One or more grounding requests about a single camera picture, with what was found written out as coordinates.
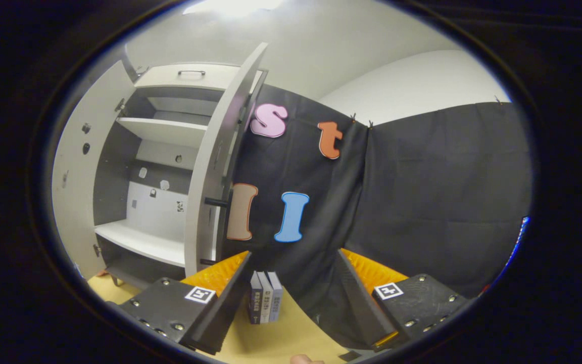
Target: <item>book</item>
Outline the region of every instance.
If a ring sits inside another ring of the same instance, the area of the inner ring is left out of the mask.
[[[273,288],[273,302],[271,304],[271,313],[268,316],[268,322],[277,321],[280,316],[280,304],[282,304],[282,283],[277,278],[275,272],[268,272],[268,281]]]
[[[257,272],[253,272],[251,277],[251,290],[249,300],[249,318],[252,324],[259,324],[262,313],[262,284],[259,281]]]
[[[273,298],[273,288],[266,278],[264,272],[257,272],[259,281],[262,284],[262,314],[260,316],[259,322],[261,324],[268,323],[269,315],[271,313],[271,302]]]

